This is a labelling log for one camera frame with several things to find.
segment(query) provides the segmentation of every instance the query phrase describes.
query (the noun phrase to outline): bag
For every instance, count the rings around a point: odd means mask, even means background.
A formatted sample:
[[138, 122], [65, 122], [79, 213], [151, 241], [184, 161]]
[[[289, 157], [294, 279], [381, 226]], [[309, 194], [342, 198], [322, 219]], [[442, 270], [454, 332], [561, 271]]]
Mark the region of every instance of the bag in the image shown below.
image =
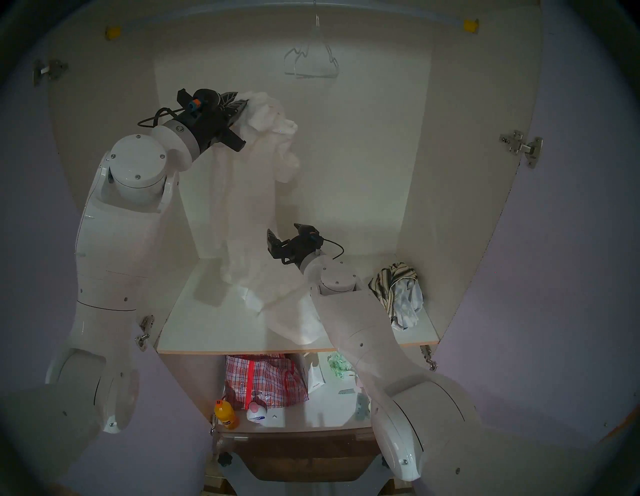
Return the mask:
[[309, 399], [305, 382], [285, 355], [227, 355], [225, 399], [234, 410], [247, 410], [255, 401], [281, 408]]

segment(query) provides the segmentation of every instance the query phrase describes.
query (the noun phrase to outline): striped cloth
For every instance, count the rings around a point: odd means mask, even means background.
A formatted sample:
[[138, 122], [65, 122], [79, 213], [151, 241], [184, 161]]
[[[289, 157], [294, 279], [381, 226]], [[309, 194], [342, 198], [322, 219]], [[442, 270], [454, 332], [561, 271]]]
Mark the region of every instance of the striped cloth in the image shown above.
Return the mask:
[[385, 307], [389, 320], [392, 322], [396, 320], [396, 309], [394, 307], [396, 295], [394, 286], [402, 279], [413, 279], [417, 282], [418, 275], [413, 268], [404, 262], [398, 262], [390, 267], [385, 267], [378, 272], [378, 275], [369, 281], [369, 289], [376, 295], [376, 298], [380, 300], [382, 306]]
[[227, 355], [225, 399], [234, 410], [247, 410], [252, 401], [269, 409], [306, 401], [309, 394], [285, 355]]

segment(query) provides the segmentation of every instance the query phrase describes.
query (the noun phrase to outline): shelf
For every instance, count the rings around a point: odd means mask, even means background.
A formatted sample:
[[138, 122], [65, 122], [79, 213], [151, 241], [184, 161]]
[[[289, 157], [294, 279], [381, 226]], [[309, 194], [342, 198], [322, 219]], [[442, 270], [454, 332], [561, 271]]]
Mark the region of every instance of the shelf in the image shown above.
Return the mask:
[[[369, 281], [382, 267], [396, 261], [387, 255], [344, 255], [356, 274]], [[424, 310], [416, 327], [394, 331], [400, 345], [437, 344]], [[220, 259], [200, 259], [173, 306], [160, 334], [158, 353], [238, 355], [242, 353], [300, 353], [333, 351], [329, 338], [301, 345], [268, 329], [264, 318], [246, 307], [238, 288], [220, 278]]]
[[272, 408], [267, 411], [263, 424], [246, 419], [246, 412], [238, 411], [240, 425], [233, 431], [221, 424], [216, 430], [222, 433], [269, 433], [304, 432], [317, 430], [358, 429], [371, 427], [371, 416], [356, 420], [358, 393], [338, 394], [344, 389], [356, 390], [353, 376], [340, 379], [334, 375], [326, 362], [329, 353], [318, 353], [320, 370], [325, 384], [309, 394], [308, 401], [286, 408]]

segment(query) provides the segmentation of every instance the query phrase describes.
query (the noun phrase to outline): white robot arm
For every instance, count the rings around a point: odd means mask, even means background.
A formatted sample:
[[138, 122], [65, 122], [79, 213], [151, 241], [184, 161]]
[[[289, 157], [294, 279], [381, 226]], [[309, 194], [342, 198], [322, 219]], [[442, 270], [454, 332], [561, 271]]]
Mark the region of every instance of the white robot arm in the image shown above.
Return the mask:
[[[178, 92], [182, 109], [160, 109], [150, 136], [133, 134], [109, 150], [96, 171], [76, 239], [78, 294], [71, 332], [46, 384], [3, 398], [13, 442], [54, 480], [101, 430], [129, 423], [138, 398], [131, 333], [141, 289], [156, 260], [179, 174], [212, 143], [240, 151], [229, 127], [246, 106], [236, 93]], [[173, 119], [158, 125], [158, 119]]]
[[310, 225], [281, 242], [268, 232], [275, 259], [300, 269], [331, 343], [355, 368], [371, 398], [371, 424], [389, 468], [405, 481], [479, 424], [467, 393], [453, 380], [407, 359], [387, 313], [349, 266], [326, 256]]

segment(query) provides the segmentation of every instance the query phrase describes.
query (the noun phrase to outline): white bottle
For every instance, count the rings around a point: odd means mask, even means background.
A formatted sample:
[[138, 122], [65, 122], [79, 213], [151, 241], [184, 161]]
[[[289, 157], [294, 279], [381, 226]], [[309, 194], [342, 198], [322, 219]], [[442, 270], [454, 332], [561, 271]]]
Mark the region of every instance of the white bottle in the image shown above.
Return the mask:
[[246, 410], [246, 418], [256, 424], [262, 424], [267, 418], [267, 410], [265, 407], [252, 401]]

